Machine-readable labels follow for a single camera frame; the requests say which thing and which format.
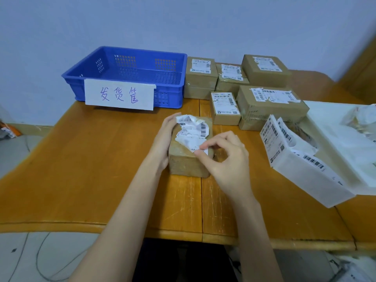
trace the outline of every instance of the brown package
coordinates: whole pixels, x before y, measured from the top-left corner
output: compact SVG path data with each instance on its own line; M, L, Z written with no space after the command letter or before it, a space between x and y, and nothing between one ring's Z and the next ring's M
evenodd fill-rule
M299 103L289 102L289 104L273 103L269 100L265 102L256 101L251 88L258 86L240 86L237 102L241 114L239 128L241 130L261 131L269 115L274 115L276 119L282 117L285 123L298 123L308 113L308 106L300 101ZM291 88L268 88L270 90L292 91Z
M231 78L223 78L222 77L222 64L239 66L241 76L243 77L243 81L235 80ZM247 76L239 64L216 63L216 66L217 66L217 72L218 72L218 81L217 81L217 85L215 86L216 92L231 92L236 97L238 95L240 85L249 85Z
M193 87L192 85L184 84L184 98L210 100L210 93L214 92L213 88Z
M210 73L201 73L201 72L191 71L193 59L210 61ZM185 70L185 82L187 84L191 85L192 87L215 89L217 80L218 80L218 72L215 66L214 59L188 56L187 67Z
M272 61L259 61L253 57L272 59ZM291 72L275 56L260 56L245 54L241 66L248 77L248 82L253 86L286 87L291 77Z
M234 106L231 108L232 111L226 110L216 110L213 103L213 97L218 94L231 94L232 95L232 102ZM215 125L224 125L224 126L237 126L239 120L241 118L239 109L236 105L235 98L233 97L232 93L224 92L224 93L211 93L210 97L210 111L213 117L213 124Z
M209 135L206 139L213 137L213 123L211 118L196 117L203 119L209 127ZM177 133L182 128L180 125L176 125L172 131L172 139L170 147L168 148L168 166L170 168L170 174L192 176L192 177L209 177L209 171L206 167L195 157L193 152L187 149L185 146L175 140ZM214 151L212 147L208 149L208 155L213 158Z

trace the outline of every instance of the person's right arm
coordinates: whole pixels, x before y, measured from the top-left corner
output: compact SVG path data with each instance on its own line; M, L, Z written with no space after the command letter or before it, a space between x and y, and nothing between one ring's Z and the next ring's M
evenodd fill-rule
M228 158L219 163L202 150L219 146ZM248 151L233 132L226 132L204 142L195 156L214 176L221 190L232 202L239 237L243 281L283 281L266 231L261 207L252 193Z

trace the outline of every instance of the hand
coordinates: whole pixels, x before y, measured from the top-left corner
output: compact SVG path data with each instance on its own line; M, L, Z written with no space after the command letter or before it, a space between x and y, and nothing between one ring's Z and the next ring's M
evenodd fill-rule
M168 165L167 152L171 142L172 129L176 125L176 116L180 115L181 113L175 113L163 120L162 127L155 136L148 154L148 156L158 161L162 170Z
M228 155L226 160L219 163L207 156L202 150L209 146L224 148ZM233 132L220 133L208 139L194 154L214 176L219 187L230 199L240 199L249 195L253 197L249 179L249 154L244 144Z

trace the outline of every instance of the baseboard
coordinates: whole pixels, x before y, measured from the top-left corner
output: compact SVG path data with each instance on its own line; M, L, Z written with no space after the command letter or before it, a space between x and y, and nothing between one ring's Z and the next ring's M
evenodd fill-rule
M40 126L40 125L28 125L28 124L13 124L7 123L14 126L24 135L38 135L46 136L53 126Z

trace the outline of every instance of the wooden table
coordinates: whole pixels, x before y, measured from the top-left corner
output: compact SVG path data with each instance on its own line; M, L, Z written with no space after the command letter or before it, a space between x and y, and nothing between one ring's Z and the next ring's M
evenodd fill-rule
M294 71L291 86L306 100L360 103L326 76ZM184 99L183 114L210 117L209 102ZM162 120L176 112L100 108L75 102L15 170L0 180L0 232L100 233L146 156ZM258 132L233 130L250 153L252 189L260 201L274 248L355 250L373 246L374 227L359 217L373 197L358 196L327 209L271 169ZM215 154L225 158L223 151ZM368 235L360 228L370 231ZM148 237L236 244L236 222L212 177L162 174L150 214Z

